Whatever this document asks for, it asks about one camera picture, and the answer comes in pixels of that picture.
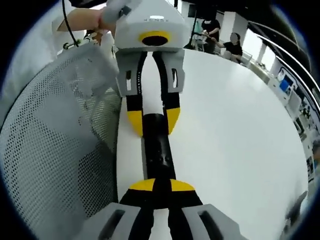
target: black cable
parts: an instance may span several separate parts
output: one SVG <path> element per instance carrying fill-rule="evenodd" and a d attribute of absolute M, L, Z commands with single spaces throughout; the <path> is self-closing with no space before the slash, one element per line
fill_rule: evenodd
<path fill-rule="evenodd" d="M 65 0 L 62 0 L 62 11 L 63 11 L 63 17 L 64 17 L 66 28 L 68 29 L 68 31 L 70 33 L 70 36 L 71 36 L 71 38 L 72 38 L 72 40 L 74 42 L 74 45 L 76 45 L 76 47 L 78 48 L 79 44 L 77 43 L 77 40 L 76 40 L 74 34 L 71 31 L 71 28 L 70 28 L 70 25 L 69 25 L 69 22 L 68 22 L 68 19 L 67 19 Z"/>

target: ceiling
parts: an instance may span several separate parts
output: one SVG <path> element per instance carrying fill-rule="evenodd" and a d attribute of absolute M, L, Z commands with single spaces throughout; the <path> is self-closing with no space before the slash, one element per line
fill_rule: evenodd
<path fill-rule="evenodd" d="M 310 62 L 310 58 L 306 54 L 307 50 L 303 47 L 304 44 L 301 39 L 297 39 L 297 33 L 295 27 L 287 24 L 281 20 L 271 6 L 278 4 L 274 0 L 182 0 L 192 4 L 197 4 L 201 8 L 205 8 L 208 5 L 216 5 L 217 10 L 221 12 L 236 12 L 249 21 L 248 28 L 254 33 L 262 35 L 272 42 L 278 44 L 291 55 L 293 55 L 312 75 L 315 79 L 318 79 L 318 75 L 314 71 L 313 64 Z M 70 0 L 73 6 L 91 8 L 93 6 L 105 3 L 105 0 Z M 285 13 L 292 12 L 290 6 L 285 6 L 285 1 L 279 1 L 282 4 L 282 9 Z M 302 70 L 298 63 L 292 60 L 286 53 L 273 44 L 263 41 L 269 46 L 276 55 L 281 57 L 286 63 L 288 63 L 300 77 L 311 87 L 314 86 L 311 79 Z"/>

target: black shirt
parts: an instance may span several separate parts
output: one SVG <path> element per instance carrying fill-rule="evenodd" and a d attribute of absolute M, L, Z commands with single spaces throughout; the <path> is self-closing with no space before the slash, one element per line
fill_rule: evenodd
<path fill-rule="evenodd" d="M 242 56 L 242 47 L 240 44 L 234 45 L 232 42 L 228 41 L 223 44 L 225 46 L 225 50 L 229 51 L 230 53 L 234 55 L 240 55 Z"/>
<path fill-rule="evenodd" d="M 210 21 L 209 23 L 205 23 L 205 20 L 202 22 L 201 27 L 203 30 L 206 30 L 208 33 L 211 32 L 212 30 L 218 28 L 221 29 L 220 23 L 218 22 L 217 19 Z M 210 37 L 215 38 L 217 41 L 219 41 L 219 31 L 210 34 Z"/>

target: white sleeve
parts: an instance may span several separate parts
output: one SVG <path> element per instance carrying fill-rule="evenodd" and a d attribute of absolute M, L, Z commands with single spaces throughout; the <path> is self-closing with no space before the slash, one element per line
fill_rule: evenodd
<path fill-rule="evenodd" d="M 72 10 L 75 9 L 75 7 L 71 6 L 71 3 L 69 0 L 64 0 L 64 2 L 65 2 L 65 13 L 66 15 L 68 15 Z M 62 7 L 62 0 L 60 0 L 55 6 L 54 18 L 51 24 L 54 47 L 57 53 L 63 49 L 63 45 L 65 43 L 73 43 L 73 39 L 69 32 L 58 31 L 58 28 L 60 27 L 64 19 L 65 17 L 64 17 L 63 7 Z M 85 36 L 85 31 L 73 31 L 72 33 L 76 40 L 77 39 L 82 40 Z"/>

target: yellow circle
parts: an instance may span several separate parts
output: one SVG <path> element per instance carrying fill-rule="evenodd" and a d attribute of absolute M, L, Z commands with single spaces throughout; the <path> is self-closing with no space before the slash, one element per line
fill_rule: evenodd
<path fill-rule="evenodd" d="M 164 37 L 167 39 L 168 42 L 170 42 L 171 36 L 166 31 L 147 31 L 147 32 L 144 32 L 144 33 L 140 34 L 139 41 L 142 42 L 145 38 L 155 37 L 155 36 Z"/>

